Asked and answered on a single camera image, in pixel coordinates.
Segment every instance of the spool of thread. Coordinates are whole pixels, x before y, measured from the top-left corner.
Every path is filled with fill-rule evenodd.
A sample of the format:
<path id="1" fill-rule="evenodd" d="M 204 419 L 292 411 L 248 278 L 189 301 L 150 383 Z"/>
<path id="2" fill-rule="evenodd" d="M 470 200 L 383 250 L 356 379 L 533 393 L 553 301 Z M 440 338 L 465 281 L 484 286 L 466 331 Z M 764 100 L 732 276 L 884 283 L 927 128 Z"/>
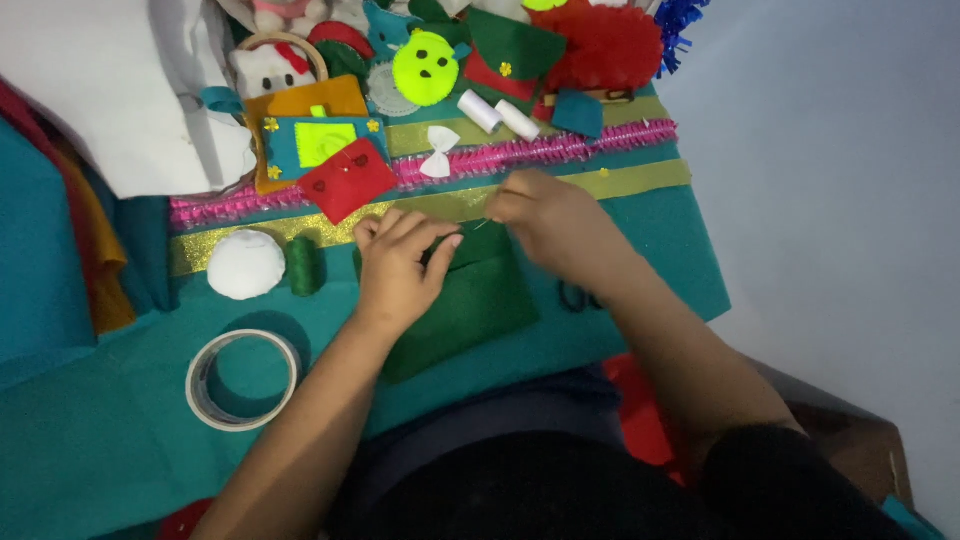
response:
<path id="1" fill-rule="evenodd" d="M 507 127 L 513 130 L 515 134 L 520 135 L 523 140 L 533 142 L 540 134 L 540 127 L 537 123 L 520 112 L 520 109 L 514 107 L 514 104 L 509 101 L 501 99 L 500 103 L 496 104 L 496 111 L 503 116 L 503 123 L 507 124 Z"/>
<path id="2" fill-rule="evenodd" d="M 320 290 L 323 284 L 317 244 L 306 236 L 287 242 L 287 278 L 295 296 L 306 297 Z"/>
<path id="3" fill-rule="evenodd" d="M 457 102 L 457 109 L 480 126 L 480 129 L 487 132 L 487 135 L 492 135 L 496 128 L 500 126 L 500 123 L 503 122 L 503 115 L 473 90 L 464 92 L 460 101 Z"/>

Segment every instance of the hand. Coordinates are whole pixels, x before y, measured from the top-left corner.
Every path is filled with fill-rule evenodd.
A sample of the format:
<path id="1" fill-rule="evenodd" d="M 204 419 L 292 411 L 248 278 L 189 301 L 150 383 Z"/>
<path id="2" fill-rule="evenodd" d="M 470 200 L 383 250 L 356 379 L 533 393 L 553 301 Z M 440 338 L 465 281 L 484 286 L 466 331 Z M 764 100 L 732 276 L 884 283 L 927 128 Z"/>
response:
<path id="1" fill-rule="evenodd" d="M 511 174 L 486 214 L 510 227 L 533 262 L 601 299 L 645 264 L 586 190 L 537 170 Z"/>
<path id="2" fill-rule="evenodd" d="M 364 218 L 353 228 L 363 257 L 360 301 L 354 311 L 384 336 L 397 340 L 433 305 L 444 286 L 453 254 L 463 241 L 456 223 L 420 212 L 389 209 L 383 218 Z M 426 267 L 423 252 L 446 236 Z"/>

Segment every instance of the white bow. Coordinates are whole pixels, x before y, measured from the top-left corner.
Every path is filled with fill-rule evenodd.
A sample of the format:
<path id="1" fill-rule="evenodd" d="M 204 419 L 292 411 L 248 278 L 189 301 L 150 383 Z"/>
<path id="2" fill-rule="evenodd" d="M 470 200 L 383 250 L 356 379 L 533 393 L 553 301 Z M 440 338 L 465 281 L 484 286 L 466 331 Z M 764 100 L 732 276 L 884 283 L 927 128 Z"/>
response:
<path id="1" fill-rule="evenodd" d="M 450 159 L 446 153 L 453 149 L 460 141 L 460 136 L 453 130 L 442 126 L 430 126 L 426 130 L 426 138 L 433 147 L 433 156 L 427 158 L 420 166 L 420 172 L 430 178 L 446 178 L 450 176 Z"/>

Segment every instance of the tape roll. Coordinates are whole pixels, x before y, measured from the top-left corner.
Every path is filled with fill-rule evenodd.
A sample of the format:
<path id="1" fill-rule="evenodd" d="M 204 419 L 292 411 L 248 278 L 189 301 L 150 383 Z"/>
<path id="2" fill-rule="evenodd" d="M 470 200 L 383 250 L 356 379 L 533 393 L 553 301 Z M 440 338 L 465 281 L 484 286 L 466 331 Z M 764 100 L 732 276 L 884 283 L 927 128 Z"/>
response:
<path id="1" fill-rule="evenodd" d="M 218 407 L 217 404 L 213 403 L 213 400 L 210 399 L 209 390 L 206 387 L 210 368 L 213 367 L 214 362 L 216 362 L 217 354 L 220 350 L 230 343 L 245 337 L 266 339 L 273 343 L 274 346 L 280 350 L 283 359 L 287 362 L 287 373 L 289 375 L 287 389 L 283 393 L 283 399 L 280 400 L 279 405 L 267 414 L 256 418 L 240 418 L 227 413 Z M 204 345 L 204 347 L 200 349 L 200 352 L 194 356 L 193 361 L 190 362 L 190 368 L 186 372 L 186 402 L 190 405 L 193 413 L 197 415 L 197 418 L 200 418 L 205 424 L 216 430 L 255 430 L 276 418 L 280 411 L 287 406 L 290 398 L 294 396 L 294 390 L 297 389 L 297 380 L 299 377 L 300 356 L 297 355 L 297 350 L 294 349 L 289 341 L 268 331 L 230 331 Z"/>

